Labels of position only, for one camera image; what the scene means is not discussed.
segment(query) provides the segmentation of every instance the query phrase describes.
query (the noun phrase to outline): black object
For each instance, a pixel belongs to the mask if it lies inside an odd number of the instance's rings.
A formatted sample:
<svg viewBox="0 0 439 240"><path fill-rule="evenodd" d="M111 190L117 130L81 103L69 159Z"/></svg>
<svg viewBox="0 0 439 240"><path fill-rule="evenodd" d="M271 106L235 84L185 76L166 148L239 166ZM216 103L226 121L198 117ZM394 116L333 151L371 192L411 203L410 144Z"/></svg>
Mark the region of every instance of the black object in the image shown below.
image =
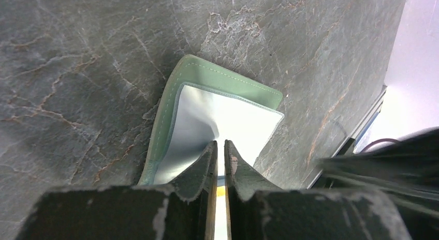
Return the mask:
<svg viewBox="0 0 439 240"><path fill-rule="evenodd" d="M439 130L353 156L321 161L331 188L375 188L396 204L413 239L439 234Z"/></svg>
<svg viewBox="0 0 439 240"><path fill-rule="evenodd" d="M216 143L169 184L59 188L36 205L19 239L212 239ZM367 189L285 191L225 143L229 238L411 239L394 204Z"/></svg>

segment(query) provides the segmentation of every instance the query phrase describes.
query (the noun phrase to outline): white fabric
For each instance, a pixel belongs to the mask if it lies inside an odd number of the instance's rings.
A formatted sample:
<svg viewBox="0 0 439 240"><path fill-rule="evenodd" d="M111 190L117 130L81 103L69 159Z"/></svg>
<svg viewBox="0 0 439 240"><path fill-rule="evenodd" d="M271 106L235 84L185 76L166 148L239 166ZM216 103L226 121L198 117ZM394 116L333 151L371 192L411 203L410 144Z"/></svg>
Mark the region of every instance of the white fabric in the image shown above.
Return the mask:
<svg viewBox="0 0 439 240"><path fill-rule="evenodd" d="M183 85L172 137L154 184L167 183L183 172L212 140L218 142L218 176L224 175L226 139L233 141L247 163L255 163L284 115L254 102L218 93Z"/></svg>

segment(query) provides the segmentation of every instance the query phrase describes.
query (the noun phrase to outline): stitched edge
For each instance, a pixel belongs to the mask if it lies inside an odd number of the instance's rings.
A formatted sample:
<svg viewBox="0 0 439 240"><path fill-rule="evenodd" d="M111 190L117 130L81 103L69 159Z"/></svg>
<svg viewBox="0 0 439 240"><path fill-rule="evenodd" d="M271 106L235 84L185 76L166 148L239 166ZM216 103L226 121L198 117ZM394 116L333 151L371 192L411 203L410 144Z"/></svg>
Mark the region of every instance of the stitched edge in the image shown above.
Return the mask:
<svg viewBox="0 0 439 240"><path fill-rule="evenodd" d="M248 83L248 82L246 82L246 81L243 81L243 80L237 79L237 78L232 77L232 76L229 76L229 75L227 75L227 74L225 74L225 73L219 72L218 70L215 70L215 69L212 69L212 68L208 68L208 67L203 66L203 65L200 65L200 64L196 64L196 63L188 63L188 64L186 64L186 65L184 66L184 68L186 68L186 67L189 66L189 65L196 65L196 66L199 66L199 67L203 67L203 68L205 68L205 69L208 69L208 70L214 71L214 72L216 72L216 73L220 73L220 74L222 74L222 75L224 75L224 76L227 76L227 77L229 77L229 78L232 78L232 79L234 79L234 80L237 80L237 81L243 82L243 83L245 83L245 84L248 84L248 85L251 85L251 86L257 87L257 88L259 88L259 89L261 89L261 90L268 91L268 92L270 92L270 93L273 93L273 94L276 94L276 95L277 95L277 93L275 93L275 92L273 92L273 91L270 91L270 90L268 90L268 89L265 89L265 88L263 88L263 87L257 86L257 85L255 85L255 84L251 84L251 83ZM178 77L176 78L175 83L174 83L174 85L172 86L171 94L172 94L172 92L174 91L175 86L177 85L177 81L179 80L181 74L182 74L182 72L180 72L180 74L179 74ZM169 107L169 101L170 101L170 99L171 99L171 98L169 97L169 98L168 98L168 101L166 101L166 107L165 107L165 112L164 112L165 115L166 115L166 112L168 111L168 107ZM160 139L160 133L162 132L162 127L163 127L163 120L164 120L164 118L165 118L165 117L163 116L163 117L162 117L161 124L160 124L160 127L159 127L159 129L158 129L158 137L157 137L157 139L156 139L156 144L155 144L155 148L154 148L154 156L151 158L150 161L156 161L157 149L158 149L158 143L159 143L159 139Z"/></svg>

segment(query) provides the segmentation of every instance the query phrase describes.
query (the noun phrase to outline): green cloth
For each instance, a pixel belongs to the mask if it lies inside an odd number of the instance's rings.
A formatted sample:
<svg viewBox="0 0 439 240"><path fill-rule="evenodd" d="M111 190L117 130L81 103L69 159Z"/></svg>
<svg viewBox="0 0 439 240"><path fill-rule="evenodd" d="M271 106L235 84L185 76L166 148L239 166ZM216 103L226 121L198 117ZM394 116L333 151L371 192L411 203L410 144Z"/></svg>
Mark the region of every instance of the green cloth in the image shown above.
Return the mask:
<svg viewBox="0 0 439 240"><path fill-rule="evenodd" d="M277 109L282 93L240 74L193 55L184 56L173 70L163 91L151 132L145 167L138 185L154 181L158 164L166 153L177 91L183 82L194 83L219 92L233 94L264 107Z"/></svg>

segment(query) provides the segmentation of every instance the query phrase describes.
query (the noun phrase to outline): cable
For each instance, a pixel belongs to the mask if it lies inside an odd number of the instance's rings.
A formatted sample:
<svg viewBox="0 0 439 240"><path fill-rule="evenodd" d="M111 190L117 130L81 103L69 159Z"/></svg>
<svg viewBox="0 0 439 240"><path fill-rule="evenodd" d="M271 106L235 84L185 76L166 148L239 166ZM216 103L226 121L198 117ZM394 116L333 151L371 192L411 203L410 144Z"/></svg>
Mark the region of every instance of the cable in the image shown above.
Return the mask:
<svg viewBox="0 0 439 240"><path fill-rule="evenodd" d="M363 150L360 151L360 153L363 153L363 152L367 151L368 149L370 149L371 147L377 145L378 143L386 143L386 142L399 143L400 141L398 141L396 139L393 139L393 138L378 139L378 140L375 140L375 141L371 142L366 147L364 147Z"/></svg>

